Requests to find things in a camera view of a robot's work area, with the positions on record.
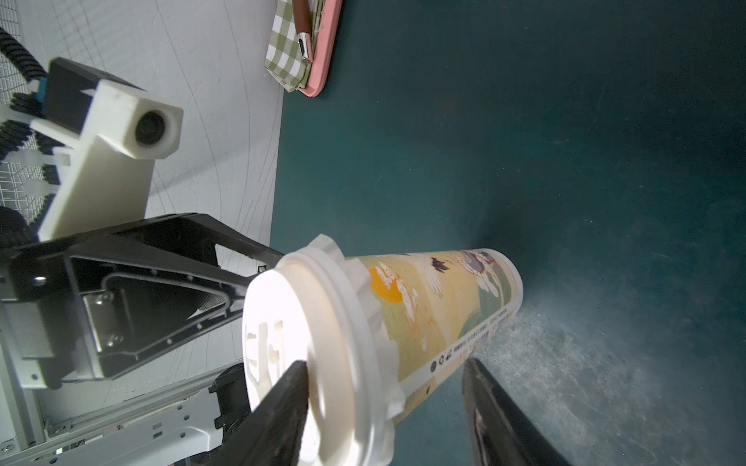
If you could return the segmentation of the white plastic cup lid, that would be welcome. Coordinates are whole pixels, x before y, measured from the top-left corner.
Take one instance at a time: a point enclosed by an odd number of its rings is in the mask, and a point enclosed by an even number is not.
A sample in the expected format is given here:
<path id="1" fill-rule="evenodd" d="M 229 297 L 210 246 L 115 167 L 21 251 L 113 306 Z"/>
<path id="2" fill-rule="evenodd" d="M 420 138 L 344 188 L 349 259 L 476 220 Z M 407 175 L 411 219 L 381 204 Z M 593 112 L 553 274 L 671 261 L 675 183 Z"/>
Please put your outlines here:
<path id="1" fill-rule="evenodd" d="M 262 402 L 291 363 L 308 365 L 300 465 L 388 465 L 404 409 L 399 354 L 357 259 L 307 247 L 260 274 L 244 299 L 249 399 Z"/>

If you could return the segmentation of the printed paper milk tea cup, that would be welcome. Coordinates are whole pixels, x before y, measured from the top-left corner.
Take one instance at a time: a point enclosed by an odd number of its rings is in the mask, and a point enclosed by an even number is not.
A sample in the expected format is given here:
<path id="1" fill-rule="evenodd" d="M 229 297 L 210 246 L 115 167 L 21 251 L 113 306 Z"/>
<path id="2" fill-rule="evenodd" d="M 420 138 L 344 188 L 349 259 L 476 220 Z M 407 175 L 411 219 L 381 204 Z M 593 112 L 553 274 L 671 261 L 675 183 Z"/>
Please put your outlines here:
<path id="1" fill-rule="evenodd" d="M 524 284 L 513 262 L 491 249 L 364 256 L 399 350 L 406 396 L 397 423 L 441 386 L 515 316 Z"/>

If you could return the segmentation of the green checkered cloth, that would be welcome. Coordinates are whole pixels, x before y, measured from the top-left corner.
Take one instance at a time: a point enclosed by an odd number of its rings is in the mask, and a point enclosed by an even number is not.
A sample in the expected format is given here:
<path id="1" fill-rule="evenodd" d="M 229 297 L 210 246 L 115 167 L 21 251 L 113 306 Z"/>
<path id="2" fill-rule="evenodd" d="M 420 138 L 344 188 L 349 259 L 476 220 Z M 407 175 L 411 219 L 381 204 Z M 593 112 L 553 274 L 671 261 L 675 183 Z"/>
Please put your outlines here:
<path id="1" fill-rule="evenodd" d="M 291 0 L 277 2 L 264 67 L 285 91 L 300 90 L 304 95 L 311 96 L 309 79 L 312 65 L 301 54 Z"/>

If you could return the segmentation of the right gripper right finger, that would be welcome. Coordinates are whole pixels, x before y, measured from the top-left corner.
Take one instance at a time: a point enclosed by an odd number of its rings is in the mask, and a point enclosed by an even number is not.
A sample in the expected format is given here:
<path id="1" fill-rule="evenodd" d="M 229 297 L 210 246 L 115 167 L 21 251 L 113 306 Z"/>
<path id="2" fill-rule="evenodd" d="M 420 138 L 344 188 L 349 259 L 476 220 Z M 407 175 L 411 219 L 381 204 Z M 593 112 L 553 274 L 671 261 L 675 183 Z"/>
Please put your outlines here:
<path id="1" fill-rule="evenodd" d="M 462 395 L 477 465 L 569 466 L 475 357 L 464 363 Z"/>

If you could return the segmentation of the wooden handled spatula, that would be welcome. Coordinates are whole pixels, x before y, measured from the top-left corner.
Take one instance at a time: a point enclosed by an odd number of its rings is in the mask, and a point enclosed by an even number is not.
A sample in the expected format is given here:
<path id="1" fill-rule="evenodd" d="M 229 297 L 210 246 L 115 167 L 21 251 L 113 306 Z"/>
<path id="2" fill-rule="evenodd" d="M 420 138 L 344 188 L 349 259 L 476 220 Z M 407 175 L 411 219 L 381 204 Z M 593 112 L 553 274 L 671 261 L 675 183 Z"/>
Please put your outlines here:
<path id="1" fill-rule="evenodd" d="M 313 23 L 308 0 L 293 0 L 293 21 L 295 22 L 296 42 L 303 59 L 313 62 Z"/>

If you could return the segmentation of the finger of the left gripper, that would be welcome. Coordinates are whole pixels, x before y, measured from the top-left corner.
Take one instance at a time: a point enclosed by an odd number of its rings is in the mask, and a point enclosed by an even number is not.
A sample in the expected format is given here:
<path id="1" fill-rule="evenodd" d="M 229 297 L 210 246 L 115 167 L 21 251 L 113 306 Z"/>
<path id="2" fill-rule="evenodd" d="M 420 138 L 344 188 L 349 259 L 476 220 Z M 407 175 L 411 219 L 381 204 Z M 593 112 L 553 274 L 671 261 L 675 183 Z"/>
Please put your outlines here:
<path id="1" fill-rule="evenodd" d="M 164 272 L 205 280 L 246 280 L 219 266 L 221 246 L 274 268 L 281 252 L 206 214 L 176 214 L 118 225 L 104 236 L 104 268 L 151 275 Z"/>

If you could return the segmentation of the pink tray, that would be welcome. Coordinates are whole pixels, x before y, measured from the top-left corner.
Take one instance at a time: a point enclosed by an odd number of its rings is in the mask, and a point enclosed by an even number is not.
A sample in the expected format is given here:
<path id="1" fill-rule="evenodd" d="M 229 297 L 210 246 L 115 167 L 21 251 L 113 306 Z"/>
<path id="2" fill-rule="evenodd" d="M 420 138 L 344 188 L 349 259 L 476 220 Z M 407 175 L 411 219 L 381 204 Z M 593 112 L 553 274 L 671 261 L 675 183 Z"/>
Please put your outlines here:
<path id="1" fill-rule="evenodd" d="M 310 68 L 307 86 L 300 89 L 300 92 L 307 97 L 319 96 L 328 80 L 342 4 L 342 0 L 324 2 L 320 29 L 317 35 L 314 62 Z"/>

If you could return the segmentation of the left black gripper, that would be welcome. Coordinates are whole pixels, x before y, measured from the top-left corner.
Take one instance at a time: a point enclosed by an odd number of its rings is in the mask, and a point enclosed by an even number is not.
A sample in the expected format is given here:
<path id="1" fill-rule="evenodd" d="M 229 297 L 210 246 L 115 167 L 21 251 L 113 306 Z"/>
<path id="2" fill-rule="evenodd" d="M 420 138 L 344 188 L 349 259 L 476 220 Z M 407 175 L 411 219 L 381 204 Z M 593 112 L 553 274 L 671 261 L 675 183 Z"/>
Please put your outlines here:
<path id="1" fill-rule="evenodd" d="M 1 251 L 1 330 L 24 388 L 116 379 L 237 320 L 252 276 L 215 250 Z"/>

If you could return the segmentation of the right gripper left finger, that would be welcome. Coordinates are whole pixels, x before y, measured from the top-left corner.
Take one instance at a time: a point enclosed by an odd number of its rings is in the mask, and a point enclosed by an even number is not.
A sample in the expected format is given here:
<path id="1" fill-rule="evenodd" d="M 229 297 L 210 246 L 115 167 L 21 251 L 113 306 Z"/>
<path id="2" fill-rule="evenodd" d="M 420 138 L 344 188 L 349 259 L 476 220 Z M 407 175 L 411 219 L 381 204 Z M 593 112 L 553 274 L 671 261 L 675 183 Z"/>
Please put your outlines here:
<path id="1" fill-rule="evenodd" d="M 211 455 L 210 465 L 297 465 L 309 410 L 307 364 L 295 361 Z"/>

